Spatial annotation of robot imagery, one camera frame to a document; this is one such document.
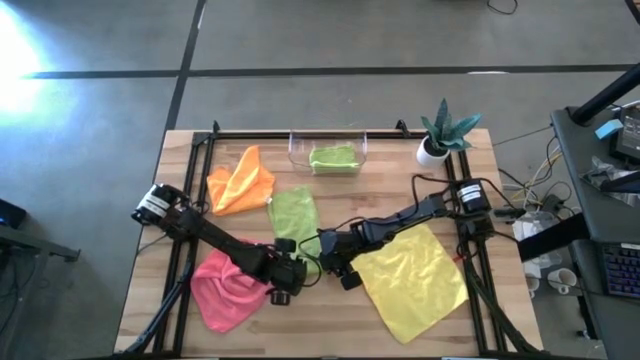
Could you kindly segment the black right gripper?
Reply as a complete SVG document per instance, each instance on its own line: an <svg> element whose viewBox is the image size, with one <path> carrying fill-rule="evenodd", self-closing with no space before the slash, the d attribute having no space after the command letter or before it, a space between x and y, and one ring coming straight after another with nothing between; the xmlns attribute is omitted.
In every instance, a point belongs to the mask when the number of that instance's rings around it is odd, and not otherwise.
<svg viewBox="0 0 640 360"><path fill-rule="evenodd" d="M359 273L351 266L351 261L363 253L368 242L358 230L323 230L319 233L321 268L339 278L344 290L349 291L362 285Z"/></svg>

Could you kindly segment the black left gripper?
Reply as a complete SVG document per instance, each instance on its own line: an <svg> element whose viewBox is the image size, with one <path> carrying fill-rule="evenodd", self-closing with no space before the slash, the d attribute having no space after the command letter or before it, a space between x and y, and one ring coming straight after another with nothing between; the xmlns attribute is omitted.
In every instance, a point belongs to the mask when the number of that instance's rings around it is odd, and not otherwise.
<svg viewBox="0 0 640 360"><path fill-rule="evenodd" d="M297 296L307 277L307 265L295 254L297 243L287 238L275 238L267 247L266 279L271 288L266 292L272 305L289 305Z"/></svg>

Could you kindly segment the lime green microfiber towel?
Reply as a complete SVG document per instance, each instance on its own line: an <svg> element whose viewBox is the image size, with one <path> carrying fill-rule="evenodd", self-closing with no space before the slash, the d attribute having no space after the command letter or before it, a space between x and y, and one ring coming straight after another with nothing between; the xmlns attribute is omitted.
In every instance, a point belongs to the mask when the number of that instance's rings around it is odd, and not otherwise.
<svg viewBox="0 0 640 360"><path fill-rule="evenodd" d="M313 258L320 253L317 238L320 224L310 187L297 186L274 194L267 211L275 237L294 240L294 254L305 261L308 276L317 275L319 267Z"/></svg>
<svg viewBox="0 0 640 360"><path fill-rule="evenodd" d="M351 174L360 170L351 145L314 148L309 154L309 165L314 175Z"/></svg>

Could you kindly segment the pink microfiber towel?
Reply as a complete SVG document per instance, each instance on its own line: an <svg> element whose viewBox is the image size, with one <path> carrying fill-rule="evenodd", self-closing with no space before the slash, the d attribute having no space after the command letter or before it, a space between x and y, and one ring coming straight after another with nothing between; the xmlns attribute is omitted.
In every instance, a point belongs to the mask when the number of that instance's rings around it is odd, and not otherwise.
<svg viewBox="0 0 640 360"><path fill-rule="evenodd" d="M218 333L229 332L258 311L269 290L217 249L196 268L190 288L205 325Z"/></svg>

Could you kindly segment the yellow microfiber towel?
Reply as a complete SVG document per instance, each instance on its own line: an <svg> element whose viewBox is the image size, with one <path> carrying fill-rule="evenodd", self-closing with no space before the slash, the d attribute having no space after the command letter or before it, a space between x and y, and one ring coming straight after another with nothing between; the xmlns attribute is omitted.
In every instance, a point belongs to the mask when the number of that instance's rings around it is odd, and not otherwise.
<svg viewBox="0 0 640 360"><path fill-rule="evenodd" d="M351 261L393 337L407 344L468 300L457 264L426 225Z"/></svg>

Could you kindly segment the orange microfiber towel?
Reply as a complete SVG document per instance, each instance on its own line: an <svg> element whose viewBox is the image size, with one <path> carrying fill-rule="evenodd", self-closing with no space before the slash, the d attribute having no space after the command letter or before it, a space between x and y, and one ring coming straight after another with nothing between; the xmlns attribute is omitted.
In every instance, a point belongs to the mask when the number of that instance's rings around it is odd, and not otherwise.
<svg viewBox="0 0 640 360"><path fill-rule="evenodd" d="M274 185L275 176L262 165L259 146L250 146L234 172L217 167L207 177L211 211L225 216L266 206Z"/></svg>

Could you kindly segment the potted plant white pot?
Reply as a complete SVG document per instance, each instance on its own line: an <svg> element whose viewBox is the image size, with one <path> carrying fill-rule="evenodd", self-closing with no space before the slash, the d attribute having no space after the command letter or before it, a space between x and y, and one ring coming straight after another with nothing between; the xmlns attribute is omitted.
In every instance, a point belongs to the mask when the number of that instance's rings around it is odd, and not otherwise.
<svg viewBox="0 0 640 360"><path fill-rule="evenodd" d="M424 167L438 167L452 152L471 148L472 144L465 136L478 125L482 117L482 114L473 114L454 121L448 102L443 98L434 121L430 121L426 116L421 117L426 135L416 151L417 162Z"/></svg>

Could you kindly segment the white plastic bag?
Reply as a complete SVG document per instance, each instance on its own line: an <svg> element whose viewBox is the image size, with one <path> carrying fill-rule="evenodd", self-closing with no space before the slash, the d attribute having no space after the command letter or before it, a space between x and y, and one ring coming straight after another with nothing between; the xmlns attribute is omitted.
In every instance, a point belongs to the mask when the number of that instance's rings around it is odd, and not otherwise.
<svg viewBox="0 0 640 360"><path fill-rule="evenodd" d="M559 222L559 220L548 212L527 212L518 220L516 220L512 229L515 235L515 238L518 241L522 241L527 237L536 235L543 230L555 225ZM546 254L542 254L538 257L535 257L531 260L527 260L524 262L525 268L533 270L537 268L538 270L547 269L553 266L558 266L562 263L562 256L558 251L551 251Z"/></svg>

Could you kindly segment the black flat bar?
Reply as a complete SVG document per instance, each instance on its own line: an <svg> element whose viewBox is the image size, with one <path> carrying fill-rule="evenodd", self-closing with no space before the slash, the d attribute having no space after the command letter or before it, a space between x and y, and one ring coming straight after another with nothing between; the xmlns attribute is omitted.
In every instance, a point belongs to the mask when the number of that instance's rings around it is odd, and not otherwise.
<svg viewBox="0 0 640 360"><path fill-rule="evenodd" d="M520 241L518 244L520 259L526 262L566 247L574 240L589 238L590 233L583 214L576 214Z"/></svg>

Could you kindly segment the grey side desk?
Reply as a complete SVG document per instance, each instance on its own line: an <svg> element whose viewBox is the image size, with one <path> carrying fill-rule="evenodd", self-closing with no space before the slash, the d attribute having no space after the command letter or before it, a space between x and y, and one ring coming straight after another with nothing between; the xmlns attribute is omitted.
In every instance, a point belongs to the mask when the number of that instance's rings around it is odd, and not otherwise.
<svg viewBox="0 0 640 360"><path fill-rule="evenodd" d="M609 360L640 360L640 300L608 296L602 279L604 267L599 259L599 247L604 244L640 246L640 208L611 198L580 178L591 169L594 156L607 163L620 164L608 155L608 145L594 134L594 128L606 122L607 117L601 113L590 127L583 127L571 120L566 109L551 114L590 234L587 239L573 241L569 250L581 275L581 285L587 290L585 300L595 332Z"/></svg>

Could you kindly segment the clear plastic bag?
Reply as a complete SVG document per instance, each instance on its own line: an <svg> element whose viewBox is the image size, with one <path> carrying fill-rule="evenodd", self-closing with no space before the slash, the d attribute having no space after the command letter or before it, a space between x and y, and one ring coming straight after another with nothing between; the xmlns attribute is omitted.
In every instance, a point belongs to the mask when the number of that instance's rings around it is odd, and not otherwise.
<svg viewBox="0 0 640 360"><path fill-rule="evenodd" d="M640 168L618 168L593 156L591 169L580 179L610 198L640 208Z"/></svg>

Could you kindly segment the black device blue light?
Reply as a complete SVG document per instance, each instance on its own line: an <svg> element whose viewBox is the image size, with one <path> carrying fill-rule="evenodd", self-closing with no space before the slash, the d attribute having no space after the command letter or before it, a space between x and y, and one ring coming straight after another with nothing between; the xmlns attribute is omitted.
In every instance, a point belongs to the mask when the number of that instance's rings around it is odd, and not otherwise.
<svg viewBox="0 0 640 360"><path fill-rule="evenodd" d="M0 225L18 229L27 217L27 212L8 201L0 199Z"/></svg>

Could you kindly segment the black backlit keyboard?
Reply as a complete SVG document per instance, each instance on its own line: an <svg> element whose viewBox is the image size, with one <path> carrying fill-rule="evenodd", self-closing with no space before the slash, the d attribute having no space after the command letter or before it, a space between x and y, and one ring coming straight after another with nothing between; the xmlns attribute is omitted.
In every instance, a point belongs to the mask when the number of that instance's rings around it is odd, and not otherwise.
<svg viewBox="0 0 640 360"><path fill-rule="evenodd" d="M640 299L640 245L603 244L600 255L607 293Z"/></svg>

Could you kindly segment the light blue block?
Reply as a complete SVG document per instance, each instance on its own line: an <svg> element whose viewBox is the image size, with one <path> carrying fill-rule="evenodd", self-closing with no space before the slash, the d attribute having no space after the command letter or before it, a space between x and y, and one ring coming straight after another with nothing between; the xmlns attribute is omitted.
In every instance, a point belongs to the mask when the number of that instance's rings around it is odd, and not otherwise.
<svg viewBox="0 0 640 360"><path fill-rule="evenodd" d="M624 127L619 119L611 119L603 123L595 130L595 135L599 140L603 140L617 133Z"/></svg>

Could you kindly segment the black pole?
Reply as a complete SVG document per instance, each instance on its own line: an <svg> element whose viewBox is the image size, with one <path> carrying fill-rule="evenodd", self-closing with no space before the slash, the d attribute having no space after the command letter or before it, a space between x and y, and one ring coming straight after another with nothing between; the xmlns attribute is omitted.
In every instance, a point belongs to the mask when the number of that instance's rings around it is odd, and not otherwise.
<svg viewBox="0 0 640 360"><path fill-rule="evenodd" d="M640 85L640 62L573 111L570 115L571 120L577 125L587 126L594 116L638 85Z"/></svg>

